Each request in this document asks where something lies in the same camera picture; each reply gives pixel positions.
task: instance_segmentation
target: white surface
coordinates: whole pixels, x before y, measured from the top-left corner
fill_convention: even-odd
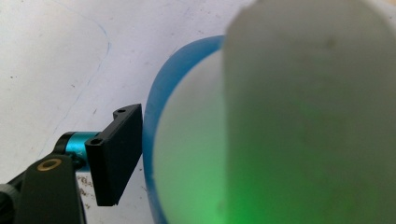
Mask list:
[[[395,24],[392,1],[376,1]],[[144,109],[169,56],[191,41],[224,34],[250,2],[2,0],[0,183],[50,153],[62,133],[101,131],[125,105]],[[137,171],[111,208],[95,205],[92,187],[81,183],[86,175],[80,176],[89,223],[152,223]]]

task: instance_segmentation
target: brass screw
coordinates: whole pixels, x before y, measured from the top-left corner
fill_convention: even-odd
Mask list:
[[[59,166],[61,163],[62,163],[62,161],[59,159],[50,159],[47,161],[43,161],[37,166],[37,170],[38,171],[52,170],[52,169],[56,168],[57,166]]]

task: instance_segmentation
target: white table surface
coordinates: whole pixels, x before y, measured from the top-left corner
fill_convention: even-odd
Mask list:
[[[102,131],[142,104],[165,61],[223,35],[252,0],[0,1],[0,183],[52,151],[69,131]],[[371,0],[396,30],[396,1]],[[118,206],[98,207],[78,183],[89,223],[152,223],[140,161]]]

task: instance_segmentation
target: screw hole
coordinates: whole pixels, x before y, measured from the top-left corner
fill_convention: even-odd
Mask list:
[[[93,145],[98,145],[102,142],[102,138],[95,138],[93,140],[91,140],[91,144]]]

